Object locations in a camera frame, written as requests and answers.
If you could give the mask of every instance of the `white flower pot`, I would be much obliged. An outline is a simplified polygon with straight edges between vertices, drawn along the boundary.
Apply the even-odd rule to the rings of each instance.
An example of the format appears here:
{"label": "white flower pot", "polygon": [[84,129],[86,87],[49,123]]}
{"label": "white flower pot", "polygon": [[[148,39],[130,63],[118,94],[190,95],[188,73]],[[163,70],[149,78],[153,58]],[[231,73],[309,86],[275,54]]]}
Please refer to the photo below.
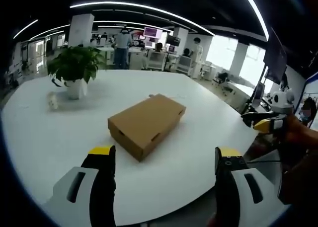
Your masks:
{"label": "white flower pot", "polygon": [[70,99],[81,99],[87,94],[87,83],[84,79],[66,80],[65,85]]}

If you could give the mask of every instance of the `white table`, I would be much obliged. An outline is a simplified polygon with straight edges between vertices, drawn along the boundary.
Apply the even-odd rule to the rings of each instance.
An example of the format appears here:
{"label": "white table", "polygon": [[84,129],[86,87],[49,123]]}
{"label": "white table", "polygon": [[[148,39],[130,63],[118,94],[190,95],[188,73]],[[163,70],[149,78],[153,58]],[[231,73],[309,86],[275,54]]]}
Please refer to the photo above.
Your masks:
{"label": "white table", "polygon": [[[47,108],[55,91],[60,110]],[[161,93],[187,107],[180,123],[143,162],[116,145],[114,215],[118,226],[146,222],[194,201],[215,184],[215,147],[244,154],[256,131],[212,92],[181,74],[99,71],[82,100],[67,100],[49,77],[27,81],[2,112],[13,166],[28,193],[44,204],[54,184],[95,146],[115,143],[107,118]]]}

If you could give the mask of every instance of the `cable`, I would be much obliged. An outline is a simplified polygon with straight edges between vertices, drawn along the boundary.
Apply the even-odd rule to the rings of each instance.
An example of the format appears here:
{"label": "cable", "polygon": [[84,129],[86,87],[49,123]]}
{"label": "cable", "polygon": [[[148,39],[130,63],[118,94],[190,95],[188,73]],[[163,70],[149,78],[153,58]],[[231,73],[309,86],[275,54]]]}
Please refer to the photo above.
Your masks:
{"label": "cable", "polygon": [[260,162],[282,162],[282,161],[279,161],[279,160],[271,160],[271,161],[248,161],[247,164],[260,163]]}

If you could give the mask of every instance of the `window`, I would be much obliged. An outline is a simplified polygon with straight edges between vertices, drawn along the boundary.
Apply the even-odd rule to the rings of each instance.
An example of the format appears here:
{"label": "window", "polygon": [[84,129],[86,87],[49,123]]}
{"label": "window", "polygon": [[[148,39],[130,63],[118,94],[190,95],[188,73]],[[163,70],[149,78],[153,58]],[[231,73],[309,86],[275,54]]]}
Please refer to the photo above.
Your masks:
{"label": "window", "polygon": [[[247,49],[246,57],[239,76],[256,86],[264,68],[264,56],[264,49],[254,45],[250,45]],[[265,93],[269,93],[272,86],[273,82],[267,79],[265,82]]]}
{"label": "window", "polygon": [[238,46],[237,39],[214,36],[207,55],[207,61],[229,70]]}

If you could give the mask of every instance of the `blue jeans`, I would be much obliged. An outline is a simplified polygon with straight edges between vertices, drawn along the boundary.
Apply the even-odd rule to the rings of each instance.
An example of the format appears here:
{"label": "blue jeans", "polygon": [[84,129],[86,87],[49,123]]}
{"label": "blue jeans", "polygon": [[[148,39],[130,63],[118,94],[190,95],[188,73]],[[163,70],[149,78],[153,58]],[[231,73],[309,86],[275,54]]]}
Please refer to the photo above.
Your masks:
{"label": "blue jeans", "polygon": [[126,60],[127,60],[127,48],[116,48],[115,50],[115,69],[116,70],[124,70],[126,69]]}

